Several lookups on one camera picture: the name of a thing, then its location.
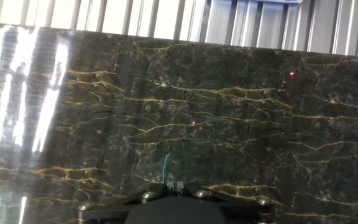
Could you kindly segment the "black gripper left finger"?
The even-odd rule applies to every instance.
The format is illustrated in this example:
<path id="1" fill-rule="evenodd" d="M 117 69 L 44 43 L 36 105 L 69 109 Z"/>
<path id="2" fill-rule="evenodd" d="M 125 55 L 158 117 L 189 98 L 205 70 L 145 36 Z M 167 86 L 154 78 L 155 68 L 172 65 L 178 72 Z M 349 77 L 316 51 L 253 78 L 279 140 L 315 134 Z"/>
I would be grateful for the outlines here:
<path id="1" fill-rule="evenodd" d="M 175 195 L 175 182 L 152 183 L 145 190 L 121 198 L 107 205 L 87 202 L 76 209 L 77 224 L 119 223 L 129 215 L 136 206 Z"/>

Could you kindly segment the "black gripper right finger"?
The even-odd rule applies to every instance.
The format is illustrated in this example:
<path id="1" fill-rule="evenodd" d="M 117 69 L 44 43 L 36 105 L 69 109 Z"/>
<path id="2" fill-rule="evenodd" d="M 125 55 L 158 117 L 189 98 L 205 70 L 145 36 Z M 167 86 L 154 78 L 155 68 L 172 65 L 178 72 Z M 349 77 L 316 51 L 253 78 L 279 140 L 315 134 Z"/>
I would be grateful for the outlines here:
<path id="1" fill-rule="evenodd" d="M 226 223 L 275 223 L 275 202 L 269 198 L 237 198 L 195 182 L 177 182 L 177 195 L 214 205 Z"/>

